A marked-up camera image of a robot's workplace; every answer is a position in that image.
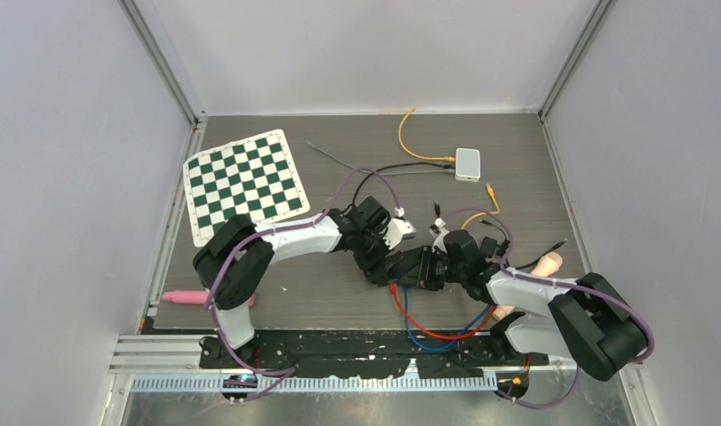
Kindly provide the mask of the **black network switch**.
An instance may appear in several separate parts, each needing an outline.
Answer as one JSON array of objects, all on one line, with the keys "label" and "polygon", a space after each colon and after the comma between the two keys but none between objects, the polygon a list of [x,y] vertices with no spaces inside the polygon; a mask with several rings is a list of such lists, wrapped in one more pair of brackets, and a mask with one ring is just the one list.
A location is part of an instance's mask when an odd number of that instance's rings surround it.
[{"label": "black network switch", "polygon": [[424,288],[429,278],[432,247],[422,246],[395,252],[371,265],[365,272],[368,282],[384,286],[396,282],[401,286]]}]

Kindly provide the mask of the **green white chessboard mat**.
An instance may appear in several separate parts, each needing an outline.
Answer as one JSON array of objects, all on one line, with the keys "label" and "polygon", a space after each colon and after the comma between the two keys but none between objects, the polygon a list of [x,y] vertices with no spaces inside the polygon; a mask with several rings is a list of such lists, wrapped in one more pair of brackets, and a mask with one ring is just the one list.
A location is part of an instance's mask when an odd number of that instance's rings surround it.
[{"label": "green white chessboard mat", "polygon": [[197,248],[236,215],[272,223],[311,209],[281,129],[203,150],[184,162],[182,172]]}]

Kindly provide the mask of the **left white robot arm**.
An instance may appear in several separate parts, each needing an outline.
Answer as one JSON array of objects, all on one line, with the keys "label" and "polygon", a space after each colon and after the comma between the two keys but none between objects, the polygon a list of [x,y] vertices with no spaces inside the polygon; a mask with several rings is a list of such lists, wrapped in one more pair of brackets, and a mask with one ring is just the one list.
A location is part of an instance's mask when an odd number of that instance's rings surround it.
[{"label": "left white robot arm", "polygon": [[222,355],[235,367],[255,359],[249,299],[272,264],[345,251],[352,253],[367,281],[384,285],[402,259],[397,246],[415,235],[402,209],[390,212],[373,197],[346,209],[329,208],[307,219],[274,224],[253,222],[247,215],[232,217],[193,259],[208,292],[204,305],[223,332]]}]

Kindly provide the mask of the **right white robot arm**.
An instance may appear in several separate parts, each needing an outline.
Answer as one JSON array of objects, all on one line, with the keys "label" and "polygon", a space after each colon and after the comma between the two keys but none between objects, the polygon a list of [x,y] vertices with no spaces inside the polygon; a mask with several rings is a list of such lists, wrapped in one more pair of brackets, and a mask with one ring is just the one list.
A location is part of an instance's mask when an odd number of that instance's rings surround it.
[{"label": "right white robot arm", "polygon": [[491,352],[503,364],[524,354],[571,359],[587,375],[607,381],[647,354],[650,327],[603,276],[554,279],[507,265],[489,241],[465,230],[443,232],[433,246],[403,253],[390,273],[399,285],[438,291],[458,284],[476,301],[493,307]]}]

